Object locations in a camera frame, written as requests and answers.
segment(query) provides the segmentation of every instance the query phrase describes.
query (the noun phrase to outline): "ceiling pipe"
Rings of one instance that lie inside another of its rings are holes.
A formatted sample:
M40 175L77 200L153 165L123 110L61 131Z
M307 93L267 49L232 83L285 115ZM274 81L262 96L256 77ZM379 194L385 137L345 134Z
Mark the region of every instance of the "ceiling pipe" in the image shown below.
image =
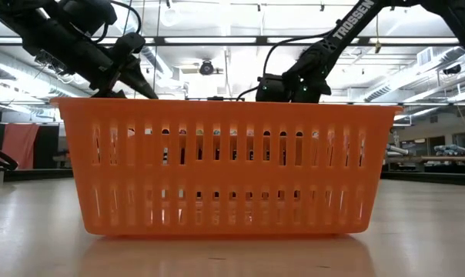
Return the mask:
M79 88L76 88L72 85L66 85L60 82L56 77L50 76L48 73L40 72L41 69L36 69L30 65L20 62L19 60L6 55L3 52L0 52L0 69L5 70L9 74L17 75L15 76L17 80L24 76L32 83L36 84L36 87L41 89L45 85L46 89L49 89L51 93L58 93L63 95L69 95L72 97L88 97L90 94L84 92ZM27 92L33 90L34 88L24 89Z
M380 85L369 88L367 92L363 93L363 96L361 97L362 99L360 100L371 102L389 92L395 92L403 86L409 85L423 77L426 77L426 73L431 70L445 69L464 55L465 49L461 47L453 47L445 51L443 54L435 56L431 62L428 62L425 65L418 66L417 63L413 63L409 67L389 77L383 82L383 84L380 83Z

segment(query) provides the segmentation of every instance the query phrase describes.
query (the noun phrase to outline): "ceiling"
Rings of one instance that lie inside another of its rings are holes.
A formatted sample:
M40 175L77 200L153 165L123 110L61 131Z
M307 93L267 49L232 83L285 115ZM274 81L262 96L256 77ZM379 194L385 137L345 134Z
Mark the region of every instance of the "ceiling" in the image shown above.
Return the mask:
M334 27L336 20L348 13L357 0L175 0L170 2L171 8L167 7L166 1L158 0L122 0L122 2L128 4L131 2L132 7L139 12L143 20L144 36L292 37L329 31ZM325 5L323 11L320 10L320 2ZM131 14L128 23L126 22L128 12L125 9L117 7L116 11L119 20L110 26L109 37L118 37L122 34L124 25L128 28L135 24L135 17ZM394 10L386 8L360 35L376 37L377 33L382 39L394 36L453 37L453 33L439 16L421 7ZM16 34L0 23L0 37L5 36L16 36ZM144 76L155 86L156 92L163 95L163 98L184 98L185 92L190 97L209 97L218 94L236 96L255 86L270 46L203 46L197 43L150 48L173 74L165 77L156 76L149 60L141 56ZM306 46L295 45L279 47L269 60L267 72L281 74L296 61L305 48ZM413 47L384 46L378 54L373 47L346 48L327 79L333 89L333 96L324 97L323 101L348 102L361 99L378 85L387 82L393 75L415 66L417 54L426 48L423 43ZM450 47L441 47L435 48L435 51L445 52L449 49ZM21 46L2 45L0 53L32 68L34 72L43 71L42 76L45 76L45 80L48 80L46 82L50 85L62 83L66 91L73 89L77 96L93 93L88 83L79 76L56 78L53 71L37 64ZM221 69L221 74L202 76L194 72L203 60L211 60L214 67ZM462 57L460 62L465 63L465 58ZM391 97L389 94L373 101L401 102L413 95L438 87L443 82L452 82L463 77L439 75L436 71L433 74L428 73L416 78L414 82L394 89ZM116 89L124 89L130 97L135 94L123 84L118 84ZM253 99L254 95L248 96L248 100Z

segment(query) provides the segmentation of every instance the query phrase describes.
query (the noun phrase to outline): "basket slot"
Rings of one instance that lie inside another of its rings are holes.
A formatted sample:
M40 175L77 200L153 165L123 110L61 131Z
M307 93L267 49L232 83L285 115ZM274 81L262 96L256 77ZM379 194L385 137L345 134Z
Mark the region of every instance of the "basket slot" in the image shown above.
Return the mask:
M348 166L351 169L357 169L360 166L360 156L362 145L360 141L360 129L356 126L350 127L350 140L348 144L349 149L349 158L348 158Z
M311 147L309 148L310 153L310 164L311 166L318 166L319 165L319 132L318 129L315 128L312 132L311 136Z
M92 127L92 164L99 165L101 163L100 144L101 143L101 132L99 126L94 125Z
M162 123L155 122L152 124L152 136L150 139L150 153L152 153L152 165L159 166L163 162L162 149Z
M311 135L311 130L308 125L303 126L303 138L301 141L303 142L303 147L301 150L301 153L304 152L304 154L301 154L301 165L304 167L309 167L311 163L311 159L314 159L314 157L311 156L312 154L312 149L311 149L311 140L312 140L312 135Z
M172 122L169 125L169 164L177 166L181 163L181 147L179 143L179 125Z
M359 153L359 167L364 167L365 161L365 148L366 148L366 132L361 131L360 132L360 137L359 137L360 143L358 145L361 145L360 147L360 153Z
M263 186L262 187L262 194L261 198L259 201L260 204L260 209L261 209L261 219L260 219L260 224L261 225L268 225L269 224L269 189L268 186Z
M197 140L196 140L196 124L195 122L192 122L190 119L190 122L186 123L186 157L185 157L185 162L192 164L194 163L195 160L198 158L198 145L197 145Z
M196 160L203 160L203 135L196 137Z
M162 161L161 165L169 165L169 153L172 151L169 148L169 129L163 128L162 135L161 135L161 153L162 153Z
M287 152L287 132L281 131L279 139L279 165L286 165L286 152Z
M277 191L276 224L286 224L286 190L283 187Z
M286 142L286 165L296 164L296 131L293 125L288 126Z
M186 228L190 230L193 230L196 225L195 195L196 195L196 190L192 187L190 183L188 183L183 193L183 197L185 197L186 199L186 210L184 212L185 224L186 224Z
M213 126L210 122L205 122L203 125L203 161L210 162L213 160Z
M227 215L228 215L228 224L235 225L236 224L236 201L237 201L237 194L235 192L234 187L231 188L228 194L227 199Z
M301 218L303 217L303 213L301 212L301 188L296 185L294 188L293 193L293 224L299 225L301 224Z
M324 169L329 164L329 143L328 143L328 128L322 125L319 128L318 132L318 151L317 151L317 158L318 158L318 167L319 169Z
M102 207L101 207L101 192L97 185L92 187L92 222L95 226L101 225Z
M121 220L121 207L119 207L118 200L118 189L114 183L109 186L109 208L110 208L110 224L111 226L117 226Z
M139 151L143 151L143 161L144 165L152 165L152 157L154 153L152 152L152 140L156 135L152 134L152 126L145 124L144 136L143 136L143 147Z
M270 131L263 132L263 161L270 160Z
M326 166L333 166L333 156L334 156L334 141L335 141L335 132L333 129L329 129L327 135L327 147L326 147Z
M230 149L230 140L231 140L231 127L228 122L221 122L222 132L220 133L220 160L227 161L229 160L228 153Z
M364 215L364 196L365 196L365 191L364 187L361 185L358 185L356 188L356 206L355 206L355 219L354 223L356 225L360 224L361 221L363 220L363 215Z
M248 128L246 131L246 160L252 161L255 158L255 139L254 139L254 131Z
M228 217L228 207L229 207L229 187L222 186L220 189L220 198L219 198L219 224L222 230L228 229L229 217Z
M348 210L348 199L349 193L346 186L342 187L342 192L340 193L340 217L339 224L345 225L347 223L347 210Z
M329 225L332 223L332 213L330 212L331 208L333 207L333 192L330 187L325 189L325 199L323 203L323 214L325 215L323 218L323 223Z
M255 123L253 132L253 160L261 162L263 160L263 125L259 122Z
M109 149L109 164L110 165L117 165L118 164L118 128L111 127L109 130L110 136L110 149Z
M214 126L212 137L212 156L215 161L220 159L220 145L221 145L221 130L220 125Z
M136 225L136 199L139 197L135 192L135 184L130 182L126 189L126 224Z
M344 126L338 124L333 129L333 144L332 144L332 167L340 169L346 164L346 150L344 147L345 132Z
M229 159L231 161L235 161L238 159L238 136L231 135L231 141L229 144L230 144Z
M237 160L238 161L245 161L248 157L246 152L246 125L239 124L238 125L238 151L237 151Z
M309 190L309 198L308 201L308 225L315 225L316 224L316 211L318 210L317 202L316 202L316 195L317 193L316 186L312 185Z
M303 163L303 132L296 132L296 161L294 165L301 166Z

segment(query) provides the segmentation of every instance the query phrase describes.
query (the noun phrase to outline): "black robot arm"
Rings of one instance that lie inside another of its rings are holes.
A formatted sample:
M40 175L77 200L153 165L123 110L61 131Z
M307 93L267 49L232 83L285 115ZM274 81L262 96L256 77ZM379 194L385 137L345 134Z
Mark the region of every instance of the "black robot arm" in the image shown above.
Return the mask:
M125 97L112 88L120 80L147 98L158 98L133 56L145 44L134 33L123 35L111 48L91 40L116 21L109 0L0 0L0 22L22 37L29 54L52 56L63 72L80 74L98 90L95 97Z
M326 77L342 51L385 7L422 5L443 18L465 48L465 0L359 0L357 5L322 40L311 45L282 75L265 74L260 79L258 102L318 103L330 95Z

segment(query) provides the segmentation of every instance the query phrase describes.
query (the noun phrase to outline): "plastic basket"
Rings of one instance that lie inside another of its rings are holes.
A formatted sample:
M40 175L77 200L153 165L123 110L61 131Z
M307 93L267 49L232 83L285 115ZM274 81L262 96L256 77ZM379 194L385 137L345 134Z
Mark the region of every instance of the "plastic basket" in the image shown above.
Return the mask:
M57 98L100 235L367 229L398 108Z

